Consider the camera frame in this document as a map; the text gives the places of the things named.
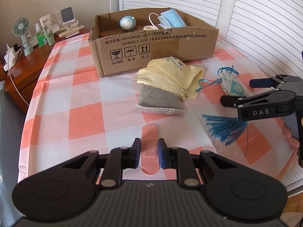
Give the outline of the person's hand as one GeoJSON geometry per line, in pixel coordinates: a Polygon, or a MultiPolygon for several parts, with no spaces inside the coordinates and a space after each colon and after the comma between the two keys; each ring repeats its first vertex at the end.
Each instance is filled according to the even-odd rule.
{"type": "Polygon", "coordinates": [[[291,130],[286,126],[285,122],[283,123],[282,126],[282,133],[284,134],[284,136],[287,139],[288,145],[290,147],[290,149],[294,152],[297,153],[300,143],[299,140],[295,137],[292,136],[292,132],[291,130]]]}

